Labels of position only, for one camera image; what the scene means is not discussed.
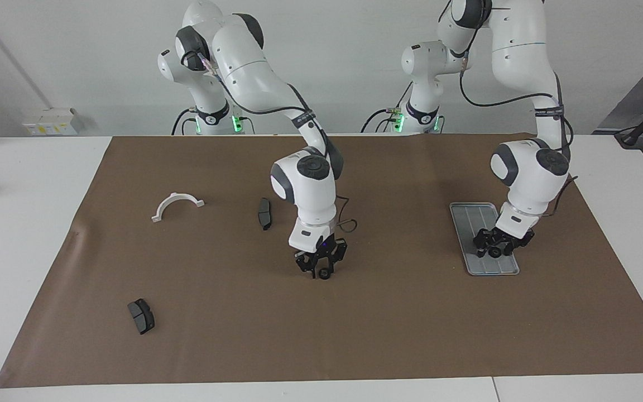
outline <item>black cord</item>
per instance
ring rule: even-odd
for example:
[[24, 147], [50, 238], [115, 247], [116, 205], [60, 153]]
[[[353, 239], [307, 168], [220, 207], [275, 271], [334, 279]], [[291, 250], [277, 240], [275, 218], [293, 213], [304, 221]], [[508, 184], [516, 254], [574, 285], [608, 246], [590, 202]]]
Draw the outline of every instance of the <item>black cord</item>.
[[[398, 101], [398, 102], [396, 102], [396, 108], [398, 108], [398, 107], [400, 107], [400, 106], [401, 106], [401, 102], [403, 102], [404, 98], [406, 97], [406, 94], [408, 94], [408, 93], [409, 93], [409, 89], [411, 89], [411, 85], [413, 85], [413, 81], [409, 82], [408, 87], [406, 87], [406, 90], [404, 91], [404, 94], [403, 94], [403, 95], [401, 95], [401, 97], [399, 98], [399, 101]], [[388, 123], [390, 123], [390, 122], [393, 122], [393, 120], [392, 120], [392, 119], [389, 119], [389, 120], [386, 122], [386, 125], [385, 125], [385, 126], [383, 126], [383, 132], [386, 132], [386, 130], [388, 129]]]
[[[304, 98], [301, 97], [301, 94], [299, 93], [299, 91], [296, 90], [294, 85], [292, 85], [292, 84], [288, 84], [288, 85], [291, 88], [291, 90], [294, 91], [294, 94], [296, 95], [296, 99], [299, 99], [299, 102], [301, 103], [301, 106], [303, 106], [304, 109], [306, 109], [306, 113], [310, 113], [311, 108], [309, 108], [309, 105], [304, 100]], [[321, 139], [324, 140], [324, 157], [329, 156], [329, 137], [327, 137], [327, 132], [325, 132], [324, 130], [322, 130], [321, 127], [319, 127], [319, 125], [316, 123], [316, 120], [311, 119], [311, 124], [313, 124], [314, 127], [316, 127], [317, 130], [319, 130], [319, 134], [321, 135]]]
[[197, 124], [197, 120], [195, 120], [195, 119], [193, 119], [193, 118], [186, 119], [186, 120], [183, 122], [183, 125], [182, 125], [182, 127], [181, 127], [181, 130], [182, 130], [182, 132], [183, 132], [183, 135], [185, 135], [185, 123], [187, 123], [187, 122], [195, 122], [195, 124]]
[[553, 151], [564, 151], [565, 149], [569, 149], [569, 146], [572, 145], [572, 142], [574, 142], [574, 129], [572, 128], [572, 124], [569, 123], [568, 119], [565, 119], [564, 116], [561, 116], [560, 119], [562, 120], [562, 124], [567, 126], [567, 129], [569, 130], [569, 141], [567, 141], [567, 144], [562, 145], [560, 148], [557, 148], [556, 150]]
[[[184, 60], [185, 60], [185, 59], [186, 59], [190, 54], [197, 54], [197, 53], [198, 53], [198, 51], [196, 51], [196, 50], [187, 51], [187, 52], [186, 52], [185, 54], [183, 54], [183, 56], [181, 57], [181, 59], [180, 59], [180, 64], [182, 64], [182, 65], [184, 66], [185, 64], [183, 64], [183, 61], [184, 61]], [[235, 102], [235, 104], [236, 104], [237, 106], [239, 106], [239, 107], [240, 107], [240, 109], [244, 110], [244, 111], [245, 111], [245, 112], [247, 112], [247, 113], [250, 113], [250, 114], [257, 114], [257, 115], [262, 115], [262, 114], [272, 114], [272, 113], [276, 113], [276, 112], [283, 112], [284, 110], [299, 110], [299, 112], [302, 112], [302, 113], [306, 113], [306, 112], [308, 112], [308, 110], [301, 109], [301, 107], [296, 107], [296, 106], [278, 107], [278, 108], [276, 108], [276, 109], [269, 109], [269, 110], [263, 110], [263, 111], [257, 111], [257, 110], [250, 110], [250, 109], [247, 109], [247, 107], [242, 106], [242, 105], [241, 105], [241, 104], [240, 104], [240, 103], [239, 103], [239, 102], [238, 102], [238, 101], [237, 101], [237, 100], [232, 96], [232, 93], [230, 93], [229, 88], [227, 87], [227, 85], [225, 85], [225, 82], [222, 80], [222, 78], [221, 78], [218, 74], [215, 74], [215, 73], [214, 73], [214, 71], [210, 71], [210, 72], [211, 72], [212, 74], [214, 74], [214, 76], [215, 76], [215, 78], [217, 79], [217, 81], [219, 81], [219, 83], [220, 83], [220, 84], [222, 85], [222, 87], [225, 89], [225, 92], [227, 92], [227, 94], [230, 96], [230, 99], [232, 99], [232, 101], [233, 101], [233, 102]]]
[[500, 106], [502, 104], [508, 104], [508, 103], [512, 103], [512, 102], [521, 101], [523, 99], [534, 98], [534, 97], [549, 97], [551, 99], [554, 99], [554, 97], [551, 94], [538, 92], [536, 94], [522, 95], [521, 97], [508, 99], [508, 100], [505, 100], [505, 101], [502, 101], [502, 102], [476, 103], [476, 102], [473, 102], [472, 100], [470, 100], [468, 95], [466, 95], [466, 93], [465, 93], [465, 89], [463, 87], [463, 72], [460, 73], [460, 93], [463, 94], [463, 97], [465, 98], [465, 100], [467, 100], [467, 102], [469, 104], [472, 104], [473, 106], [477, 106], [477, 107], [495, 107], [495, 106]]
[[567, 183], [564, 183], [564, 186], [562, 186], [559, 194], [557, 194], [557, 200], [554, 202], [554, 209], [552, 209], [552, 212], [549, 214], [543, 214], [543, 217], [550, 217], [557, 213], [557, 208], [559, 208], [559, 201], [562, 199], [562, 194], [564, 194], [564, 191], [567, 189], [567, 187], [574, 183], [577, 178], [579, 178], [579, 176], [574, 176], [573, 178], [569, 179]]
[[240, 117], [239, 119], [240, 120], [247, 120], [249, 122], [249, 124], [252, 126], [252, 134], [255, 134], [255, 135], [257, 134], [257, 131], [255, 131], [255, 123], [252, 122], [252, 119], [250, 119], [249, 117]]
[[[342, 214], [344, 213], [344, 208], [346, 208], [347, 204], [349, 203], [349, 198], [347, 197], [342, 197], [341, 195], [337, 195], [338, 199], [344, 199], [344, 204], [342, 204], [342, 208], [339, 210], [339, 223], [337, 223], [337, 226], [339, 226], [339, 229], [342, 230], [344, 233], [351, 233], [354, 232], [357, 227], [359, 227], [359, 222], [357, 222], [356, 219], [346, 219], [346, 221], [342, 221]], [[353, 229], [344, 229], [345, 224], [353, 223], [354, 228]]]
[[367, 121], [362, 126], [362, 130], [360, 130], [360, 132], [364, 132], [364, 130], [368, 126], [368, 123], [370, 123], [373, 120], [374, 117], [377, 117], [379, 114], [382, 114], [382, 113], [387, 113], [387, 112], [386, 112], [385, 109], [377, 110], [370, 117], [368, 117]]
[[173, 125], [173, 131], [170, 132], [170, 135], [175, 135], [175, 130], [178, 129], [178, 124], [180, 123], [180, 120], [183, 118], [183, 116], [186, 113], [192, 113], [192, 112], [190, 112], [190, 109], [186, 109], [180, 112], [180, 114], [178, 114], [178, 118], [175, 120], [175, 124]]
[[[463, 53], [463, 57], [467, 59], [467, 57], [470, 54], [470, 48], [473, 46], [473, 42], [475, 42], [475, 38], [478, 34], [478, 31], [480, 31], [480, 28], [482, 28], [483, 22], [480, 23], [480, 25], [475, 28], [475, 32], [473, 33], [472, 39], [470, 39], [470, 43], [468, 43], [468, 47], [465, 49], [465, 52]], [[550, 99], [554, 99], [554, 96], [551, 94], [548, 94], [546, 92], [538, 92], [535, 94], [528, 94], [528, 95], [522, 95], [521, 97], [515, 97], [512, 99], [508, 99], [502, 102], [494, 102], [494, 103], [476, 103], [473, 102], [468, 95], [465, 93], [465, 88], [463, 87], [463, 76], [465, 75], [465, 70], [460, 71], [460, 78], [459, 78], [459, 84], [460, 84], [460, 93], [463, 95], [465, 100], [469, 103], [472, 104], [473, 106], [476, 107], [495, 107], [495, 106], [500, 106], [503, 104], [508, 104], [512, 102], [518, 102], [524, 99], [530, 99], [534, 97], [549, 97]], [[562, 124], [567, 125], [567, 128], [569, 129], [569, 141], [567, 144], [562, 145], [560, 148], [554, 150], [554, 151], [562, 151], [565, 149], [569, 149], [569, 146], [572, 145], [572, 142], [574, 141], [574, 129], [572, 128], [572, 124], [570, 124], [569, 120], [563, 116], [560, 118], [562, 120]]]
[[441, 21], [441, 18], [443, 18], [443, 15], [446, 13], [446, 11], [448, 11], [448, 7], [451, 6], [452, 2], [453, 2], [453, 0], [448, 0], [448, 3], [446, 3], [446, 7], [443, 8], [443, 11], [441, 11], [441, 16], [438, 17], [438, 22]]
[[385, 120], [382, 120], [381, 122], [379, 122], [379, 123], [378, 123], [378, 126], [376, 127], [376, 130], [375, 130], [374, 132], [378, 132], [378, 130], [379, 130], [379, 129], [381, 129], [381, 125], [382, 125], [383, 123], [386, 123], [386, 125], [388, 126], [388, 123], [393, 122], [393, 121], [394, 121], [393, 119], [385, 119]]

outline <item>green led light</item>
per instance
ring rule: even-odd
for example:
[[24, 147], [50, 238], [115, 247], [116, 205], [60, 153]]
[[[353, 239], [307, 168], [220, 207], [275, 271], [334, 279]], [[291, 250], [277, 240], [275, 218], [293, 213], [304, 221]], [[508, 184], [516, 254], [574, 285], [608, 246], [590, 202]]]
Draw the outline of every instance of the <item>green led light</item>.
[[242, 131], [242, 123], [239, 122], [239, 117], [235, 116], [234, 114], [232, 115], [232, 125], [234, 125], [235, 132]]
[[404, 122], [406, 121], [406, 117], [402, 114], [401, 116], [396, 119], [396, 124], [394, 124], [394, 130], [396, 132], [401, 132], [404, 129]]

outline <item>white wall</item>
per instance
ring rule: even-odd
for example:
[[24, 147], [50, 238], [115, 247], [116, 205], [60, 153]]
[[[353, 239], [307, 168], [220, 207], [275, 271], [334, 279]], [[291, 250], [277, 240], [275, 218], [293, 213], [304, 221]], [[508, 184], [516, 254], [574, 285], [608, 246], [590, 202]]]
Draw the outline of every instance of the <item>white wall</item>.
[[[189, 0], [0, 0], [0, 39], [45, 99], [0, 50], [0, 135], [20, 135], [22, 110], [74, 107], [87, 135], [167, 134], [191, 104], [160, 76], [159, 51], [172, 47]], [[354, 132], [406, 86], [405, 46], [435, 39], [444, 0], [218, 0], [225, 12], [257, 16], [275, 71], [295, 84], [328, 132]], [[549, 51], [562, 78], [568, 117], [589, 134], [643, 76], [643, 0], [548, 0]], [[492, 77], [490, 33], [467, 76], [480, 102], [515, 93]], [[532, 131], [529, 102], [477, 109], [457, 76], [445, 76], [447, 132]], [[256, 117], [258, 132], [292, 132], [283, 117]]]

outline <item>black clamp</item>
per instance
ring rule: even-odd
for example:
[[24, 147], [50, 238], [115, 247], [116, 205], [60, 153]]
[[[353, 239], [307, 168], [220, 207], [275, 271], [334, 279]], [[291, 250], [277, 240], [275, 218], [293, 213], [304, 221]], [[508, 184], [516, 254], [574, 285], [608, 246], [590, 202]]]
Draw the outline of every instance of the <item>black clamp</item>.
[[479, 258], [485, 257], [485, 254], [489, 254], [493, 258], [500, 258], [503, 255], [510, 256], [516, 248], [528, 245], [534, 235], [535, 232], [530, 229], [522, 239], [518, 239], [497, 227], [493, 227], [491, 231], [480, 229], [473, 239], [473, 244], [478, 249], [476, 255]]
[[552, 117], [555, 120], [559, 120], [564, 116], [564, 105], [561, 104], [558, 107], [548, 107], [547, 109], [536, 109], [535, 117]]
[[257, 210], [257, 219], [260, 221], [260, 226], [263, 231], [268, 231], [272, 227], [272, 213], [270, 200], [262, 198], [260, 200], [260, 208]]
[[128, 303], [128, 311], [131, 312], [133, 322], [141, 335], [155, 327], [153, 312], [150, 311], [150, 306], [145, 300], [138, 299], [133, 303]]
[[334, 235], [327, 237], [316, 248], [316, 252], [298, 251], [294, 254], [294, 260], [301, 269], [301, 272], [311, 271], [311, 279], [316, 279], [316, 265], [319, 260], [326, 258], [329, 266], [319, 270], [319, 277], [327, 280], [334, 273], [334, 264], [344, 260], [347, 252], [347, 240], [334, 239]]
[[206, 125], [216, 126], [222, 121], [222, 119], [225, 118], [225, 116], [227, 116], [229, 111], [230, 104], [229, 102], [225, 101], [225, 106], [217, 112], [205, 113], [200, 109], [197, 109], [197, 115], [202, 119], [203, 122], [205, 122]]
[[420, 110], [414, 109], [414, 107], [411, 106], [411, 102], [406, 103], [406, 110], [411, 115], [411, 117], [418, 120], [418, 123], [420, 125], [431, 124], [433, 119], [435, 119], [436, 115], [438, 114], [438, 109], [439, 107], [436, 107], [436, 110], [434, 110], [433, 112], [426, 113], [426, 112], [421, 112]]
[[294, 117], [294, 119], [291, 120], [291, 123], [293, 123], [294, 127], [296, 127], [296, 129], [298, 130], [303, 125], [305, 125], [308, 122], [311, 122], [311, 120], [314, 120], [314, 119], [316, 119], [316, 115], [314, 114], [314, 112], [312, 112], [311, 110], [307, 110], [306, 112], [300, 114], [299, 116]]

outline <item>electrical outlet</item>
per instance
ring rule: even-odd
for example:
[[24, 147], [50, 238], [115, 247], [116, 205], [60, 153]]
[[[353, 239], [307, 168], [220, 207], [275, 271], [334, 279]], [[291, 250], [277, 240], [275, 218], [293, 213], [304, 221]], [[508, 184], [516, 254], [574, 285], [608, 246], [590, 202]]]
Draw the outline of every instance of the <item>electrical outlet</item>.
[[44, 109], [30, 112], [21, 123], [29, 135], [78, 135], [83, 125], [73, 109]]

